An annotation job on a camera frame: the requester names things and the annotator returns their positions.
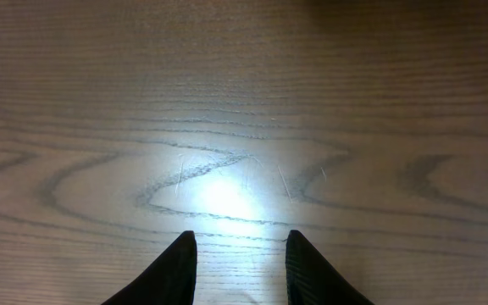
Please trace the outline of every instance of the wooden surface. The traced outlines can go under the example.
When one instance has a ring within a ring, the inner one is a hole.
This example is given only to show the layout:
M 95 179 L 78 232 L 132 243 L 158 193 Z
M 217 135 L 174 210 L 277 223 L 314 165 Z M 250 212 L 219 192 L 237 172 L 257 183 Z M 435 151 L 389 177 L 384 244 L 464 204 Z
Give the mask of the wooden surface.
M 195 304 L 290 229 L 378 305 L 488 304 L 488 1 L 0 0 L 0 304 L 98 304 L 183 230 Z

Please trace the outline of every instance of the dark wood grain pattern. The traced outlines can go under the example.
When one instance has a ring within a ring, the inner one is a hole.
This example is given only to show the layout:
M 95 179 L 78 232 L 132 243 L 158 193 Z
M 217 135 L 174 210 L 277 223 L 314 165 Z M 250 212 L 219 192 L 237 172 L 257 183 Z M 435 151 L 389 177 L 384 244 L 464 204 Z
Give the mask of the dark wood grain pattern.
M 98 304 L 194 230 L 195 304 L 300 230 L 378 305 L 488 304 L 488 1 L 0 0 L 0 304 Z

